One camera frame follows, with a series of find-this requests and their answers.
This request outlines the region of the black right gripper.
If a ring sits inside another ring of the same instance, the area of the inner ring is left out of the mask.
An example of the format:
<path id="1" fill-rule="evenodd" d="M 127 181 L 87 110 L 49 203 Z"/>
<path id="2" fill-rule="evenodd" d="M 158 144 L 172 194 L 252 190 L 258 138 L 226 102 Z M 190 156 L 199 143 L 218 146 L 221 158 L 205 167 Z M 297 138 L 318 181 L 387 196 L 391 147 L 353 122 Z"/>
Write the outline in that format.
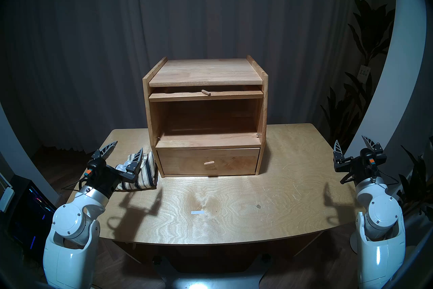
<path id="1" fill-rule="evenodd" d="M 366 148 L 360 151 L 358 157 L 345 158 L 338 140 L 334 143 L 333 148 L 333 163 L 335 172 L 347 172 L 340 180 L 340 184 L 354 182 L 357 186 L 362 181 L 377 176 L 377 165 L 375 161 L 386 161 L 387 156 L 380 143 L 375 143 L 372 139 L 362 136 Z"/>

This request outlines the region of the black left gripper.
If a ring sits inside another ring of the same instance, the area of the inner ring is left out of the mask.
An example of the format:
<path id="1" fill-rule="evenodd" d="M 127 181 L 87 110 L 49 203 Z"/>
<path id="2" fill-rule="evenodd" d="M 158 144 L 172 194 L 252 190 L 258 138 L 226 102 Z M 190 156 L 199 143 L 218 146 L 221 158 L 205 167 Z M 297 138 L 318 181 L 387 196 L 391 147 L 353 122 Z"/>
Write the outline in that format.
<path id="1" fill-rule="evenodd" d="M 102 149 L 96 150 L 91 156 L 91 160 L 87 164 L 91 173 L 86 176 L 87 180 L 83 191 L 85 194 L 96 190 L 106 198 L 110 198 L 119 183 L 134 182 L 135 175 L 138 175 L 141 170 L 143 148 L 128 158 L 125 171 L 121 171 L 107 165 L 105 161 L 116 145 L 117 141 L 110 143 Z"/>

